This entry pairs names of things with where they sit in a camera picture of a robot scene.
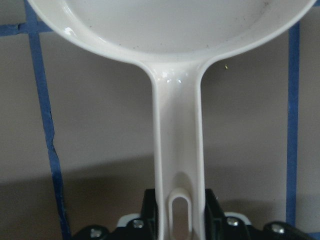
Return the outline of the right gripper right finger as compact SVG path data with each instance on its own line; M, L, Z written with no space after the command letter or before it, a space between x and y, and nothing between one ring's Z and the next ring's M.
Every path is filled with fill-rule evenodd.
M225 214L215 196L214 192L207 188L205 190L205 239L224 240L225 233Z

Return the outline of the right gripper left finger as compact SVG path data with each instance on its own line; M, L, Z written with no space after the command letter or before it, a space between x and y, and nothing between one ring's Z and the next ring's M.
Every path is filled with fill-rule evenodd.
M140 218L143 222L142 239L159 240L159 211L155 189L146 189L144 191Z

